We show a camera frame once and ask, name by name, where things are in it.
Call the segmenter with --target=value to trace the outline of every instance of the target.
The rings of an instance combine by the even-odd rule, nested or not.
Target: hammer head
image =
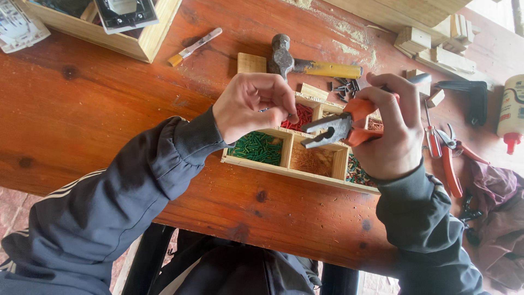
[[[288,81],[287,75],[294,66],[294,59],[288,51],[290,41],[288,35],[275,35],[271,41],[273,54],[269,61],[269,72],[281,75],[286,82]]]

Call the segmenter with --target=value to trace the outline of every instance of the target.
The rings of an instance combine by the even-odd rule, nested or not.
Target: person
[[[416,87],[392,74],[366,79],[371,87],[356,99],[378,106],[384,136],[353,151],[381,192],[376,214],[399,249],[400,293],[487,294],[461,247],[464,226],[450,214],[449,196],[425,173]],[[398,103],[384,85],[399,94]],[[293,91],[282,77],[244,73],[191,122],[171,117],[137,135],[108,168],[37,202],[29,228],[2,240],[9,259],[0,266],[0,294],[110,294],[113,261],[183,194],[205,158],[284,120],[298,122]],[[196,244],[175,256],[177,265],[162,269],[156,293],[313,293],[307,267],[293,255],[213,237]]]

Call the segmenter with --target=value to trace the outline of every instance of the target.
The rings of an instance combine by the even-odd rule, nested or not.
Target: orange plier handle
[[[356,122],[365,119],[367,115],[372,114],[377,109],[378,107],[370,100],[352,99],[347,103],[343,112],[350,113],[353,122]],[[365,130],[363,128],[352,127],[347,138],[343,139],[342,142],[349,146],[357,146],[365,141],[380,138],[383,134],[384,131],[381,130]]]
[[[456,150],[463,150],[463,154],[472,160],[489,165],[490,162],[484,160],[479,155],[474,153],[461,141],[457,141]],[[462,187],[459,179],[455,175],[455,169],[453,169],[453,150],[447,145],[444,145],[442,150],[442,161],[444,164],[444,173],[446,174],[447,184],[450,186],[451,194],[456,198],[462,197]]]

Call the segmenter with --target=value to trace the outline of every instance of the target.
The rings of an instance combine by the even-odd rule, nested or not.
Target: sleeve
[[[378,181],[377,217],[399,249],[400,294],[488,294],[482,275],[462,248],[464,225],[450,214],[442,183],[426,174],[424,159],[403,178]]]
[[[111,268],[214,151],[231,147],[212,107],[172,117],[129,141],[107,169],[56,190],[29,213],[29,228],[2,240],[0,294],[110,294]]]

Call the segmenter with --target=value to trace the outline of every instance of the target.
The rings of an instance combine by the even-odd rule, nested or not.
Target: hammer
[[[273,54],[269,61],[269,72],[281,75],[286,82],[289,72],[350,79],[358,79],[364,72],[364,69],[359,66],[293,58],[288,51],[290,41],[288,35],[275,35],[271,41]]]

